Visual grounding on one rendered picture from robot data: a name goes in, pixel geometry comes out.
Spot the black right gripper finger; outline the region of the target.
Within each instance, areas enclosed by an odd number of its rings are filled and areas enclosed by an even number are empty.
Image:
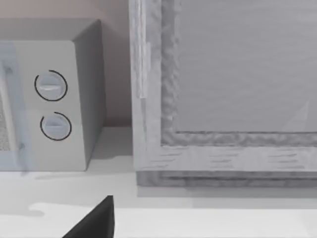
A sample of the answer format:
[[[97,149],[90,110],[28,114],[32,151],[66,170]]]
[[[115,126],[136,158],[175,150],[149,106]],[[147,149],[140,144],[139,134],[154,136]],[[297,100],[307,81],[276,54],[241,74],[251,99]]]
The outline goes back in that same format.
[[[108,195],[62,238],[114,238],[114,197]]]

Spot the pale round microwave knob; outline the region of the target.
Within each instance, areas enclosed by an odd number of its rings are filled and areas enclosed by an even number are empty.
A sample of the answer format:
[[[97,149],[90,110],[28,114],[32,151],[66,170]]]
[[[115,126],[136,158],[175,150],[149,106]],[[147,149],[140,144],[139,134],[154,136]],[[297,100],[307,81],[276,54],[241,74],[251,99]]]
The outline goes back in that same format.
[[[68,125],[64,119],[53,115],[45,119],[43,129],[49,137],[62,139],[67,134]]]
[[[61,94],[62,86],[59,77],[49,72],[39,77],[37,89],[48,100],[56,100]]]

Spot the pale microwave oven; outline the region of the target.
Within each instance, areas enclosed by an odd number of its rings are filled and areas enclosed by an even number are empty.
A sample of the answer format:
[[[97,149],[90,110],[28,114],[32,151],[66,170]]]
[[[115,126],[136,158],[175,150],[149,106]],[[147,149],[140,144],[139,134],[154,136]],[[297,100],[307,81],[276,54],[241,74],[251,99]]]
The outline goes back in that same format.
[[[0,40],[13,42],[23,81],[31,136],[32,170],[85,171],[106,117],[102,26],[91,18],[0,18]],[[48,100],[37,89],[47,73],[62,90]],[[62,139],[49,137],[45,119],[68,125]]]

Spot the grey wooden cabinet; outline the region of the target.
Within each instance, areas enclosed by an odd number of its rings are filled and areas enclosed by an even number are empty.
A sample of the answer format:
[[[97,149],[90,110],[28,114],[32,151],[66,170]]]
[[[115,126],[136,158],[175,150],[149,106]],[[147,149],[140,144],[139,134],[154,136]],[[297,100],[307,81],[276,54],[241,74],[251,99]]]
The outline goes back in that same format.
[[[164,145],[161,1],[129,0],[133,157],[140,186],[317,186],[317,146]]]

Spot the grey cabinet door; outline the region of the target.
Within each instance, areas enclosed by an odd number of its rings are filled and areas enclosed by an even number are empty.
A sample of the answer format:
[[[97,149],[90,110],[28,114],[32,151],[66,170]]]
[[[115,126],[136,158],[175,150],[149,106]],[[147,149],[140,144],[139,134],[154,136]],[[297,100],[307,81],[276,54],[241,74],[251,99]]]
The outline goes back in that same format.
[[[317,0],[162,0],[161,142],[317,146]]]

